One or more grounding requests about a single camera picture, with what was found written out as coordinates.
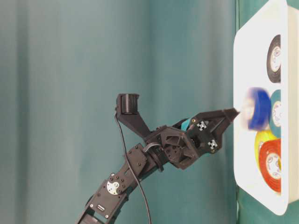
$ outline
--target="yellow tape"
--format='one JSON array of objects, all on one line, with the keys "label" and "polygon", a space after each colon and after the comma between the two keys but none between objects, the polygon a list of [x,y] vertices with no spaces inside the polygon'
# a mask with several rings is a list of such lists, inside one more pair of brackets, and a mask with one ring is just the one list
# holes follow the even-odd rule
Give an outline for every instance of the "yellow tape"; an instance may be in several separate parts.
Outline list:
[{"label": "yellow tape", "polygon": [[260,169],[259,162],[258,162],[258,155],[260,153],[260,149],[264,142],[275,140],[277,139],[271,132],[271,130],[260,131],[256,133],[256,140],[254,143],[254,153],[256,156],[256,164],[258,169]]}]

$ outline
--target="red tape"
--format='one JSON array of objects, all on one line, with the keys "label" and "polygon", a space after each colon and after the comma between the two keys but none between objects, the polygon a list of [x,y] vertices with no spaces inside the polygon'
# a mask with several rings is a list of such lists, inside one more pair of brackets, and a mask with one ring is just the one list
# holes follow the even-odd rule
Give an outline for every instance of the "red tape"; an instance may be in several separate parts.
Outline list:
[{"label": "red tape", "polygon": [[262,176],[268,186],[281,192],[281,140],[265,142],[260,150],[259,165]]}]

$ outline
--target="tape label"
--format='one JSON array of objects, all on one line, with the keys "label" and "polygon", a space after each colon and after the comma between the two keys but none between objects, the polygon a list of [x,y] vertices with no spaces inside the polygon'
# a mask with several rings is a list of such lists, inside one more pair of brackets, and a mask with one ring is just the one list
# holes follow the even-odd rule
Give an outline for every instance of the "tape label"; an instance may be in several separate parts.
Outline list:
[{"label": "tape label", "polygon": [[281,163],[280,157],[276,153],[270,153],[267,158],[267,171],[270,176],[276,180],[281,178]]},{"label": "tape label", "polygon": [[281,125],[281,117],[282,117],[281,115],[282,115],[281,102],[276,101],[274,103],[273,110],[272,110],[272,118],[273,118],[274,125],[276,127],[280,127]]},{"label": "tape label", "polygon": [[263,146],[263,141],[260,141],[259,143],[258,143],[258,153],[260,153],[260,151],[261,151],[261,147]]},{"label": "tape label", "polygon": [[276,46],[271,53],[270,61],[271,69],[273,72],[277,72],[281,65],[280,47]]},{"label": "tape label", "polygon": [[253,99],[248,98],[245,100],[242,110],[243,110],[244,118],[246,120],[252,119],[253,114],[254,114],[254,106],[255,106],[255,103],[254,103]]}]

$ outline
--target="robotic arm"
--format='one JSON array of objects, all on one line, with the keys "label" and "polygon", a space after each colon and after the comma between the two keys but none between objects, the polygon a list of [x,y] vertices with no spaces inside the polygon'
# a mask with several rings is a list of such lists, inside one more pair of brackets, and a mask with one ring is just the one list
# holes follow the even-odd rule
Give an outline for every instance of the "robotic arm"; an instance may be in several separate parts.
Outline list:
[{"label": "robotic arm", "polygon": [[[186,169],[203,154],[216,153],[222,147],[223,132],[239,114],[235,108],[203,112],[151,132],[138,112],[138,97],[137,94],[119,94],[116,117],[146,143],[145,147],[137,144],[127,152],[131,168],[140,181],[157,169],[162,172],[168,162]],[[125,162],[118,173],[112,173],[100,185],[77,224],[113,224],[136,187],[137,182]]]}]

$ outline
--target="black tape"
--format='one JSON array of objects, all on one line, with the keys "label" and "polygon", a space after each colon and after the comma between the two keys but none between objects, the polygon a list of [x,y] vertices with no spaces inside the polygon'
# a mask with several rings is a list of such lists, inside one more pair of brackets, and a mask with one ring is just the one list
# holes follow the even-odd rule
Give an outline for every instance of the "black tape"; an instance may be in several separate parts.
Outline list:
[{"label": "black tape", "polygon": [[271,41],[267,55],[267,73],[273,83],[280,83],[281,64],[276,61],[278,57],[280,57],[280,35]]}]

